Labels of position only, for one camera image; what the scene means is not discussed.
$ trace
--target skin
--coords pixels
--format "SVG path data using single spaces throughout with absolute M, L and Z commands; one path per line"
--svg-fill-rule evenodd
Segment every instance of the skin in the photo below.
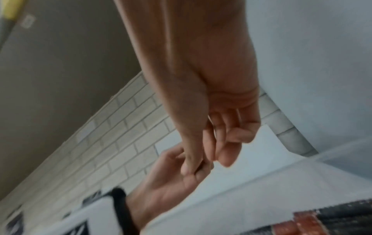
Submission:
M 163 152 L 147 177 L 126 197 L 133 222 L 139 230 L 180 204 L 213 169 L 213 164 L 205 160 L 195 174 L 184 177 L 180 173 L 184 161 L 181 144 Z
M 244 0 L 115 0 L 146 79 L 182 137 L 183 175 L 204 153 L 231 166 L 260 127 Z

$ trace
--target yellow object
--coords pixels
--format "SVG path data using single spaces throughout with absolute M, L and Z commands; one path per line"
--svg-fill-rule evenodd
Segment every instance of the yellow object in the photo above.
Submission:
M 17 20 L 26 0 L 0 0 L 1 16 L 8 20 Z

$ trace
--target gray ceiling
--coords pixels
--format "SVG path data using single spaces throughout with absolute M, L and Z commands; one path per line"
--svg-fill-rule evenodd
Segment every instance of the gray ceiling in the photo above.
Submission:
M 0 199 L 139 71 L 109 0 L 29 0 L 0 53 Z

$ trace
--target white brick wall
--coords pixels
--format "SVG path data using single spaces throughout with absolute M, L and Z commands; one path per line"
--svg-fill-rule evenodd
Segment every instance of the white brick wall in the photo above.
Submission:
M 290 151 L 315 154 L 265 92 L 260 95 L 262 122 Z M 158 157 L 154 144 L 174 129 L 140 73 L 0 202 L 0 225 L 23 204 L 26 234 L 32 234 L 103 187 L 132 191 Z

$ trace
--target fingernail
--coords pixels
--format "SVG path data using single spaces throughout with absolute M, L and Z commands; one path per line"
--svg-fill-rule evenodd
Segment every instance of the fingernail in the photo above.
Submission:
M 181 167 L 181 174 L 183 176 L 186 176 L 189 174 L 189 167 L 187 166 L 186 162 L 183 163 L 182 167 Z

